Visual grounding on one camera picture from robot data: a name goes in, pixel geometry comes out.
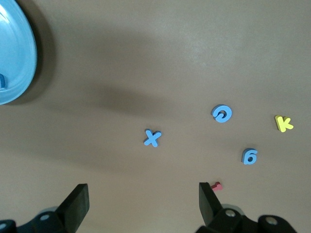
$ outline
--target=blue foam letter x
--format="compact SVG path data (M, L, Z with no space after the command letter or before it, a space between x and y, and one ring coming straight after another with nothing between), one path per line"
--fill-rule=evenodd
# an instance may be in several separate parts
M146 134L148 138L144 141L144 144L147 146L149 144L152 144L154 147L157 147L157 139L161 137L162 133L160 131L156 131L154 134L152 134L152 131L149 129L146 129Z

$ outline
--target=yellow foam letter k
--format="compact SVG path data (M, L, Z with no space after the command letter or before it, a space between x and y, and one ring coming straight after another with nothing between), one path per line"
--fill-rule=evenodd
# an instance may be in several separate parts
M275 117L276 119L276 124L277 124L277 127L278 127L278 130L280 130L282 133L286 131L286 129L293 129L294 126L290 124L290 121L291 119L289 117L282 117L280 115L277 115Z

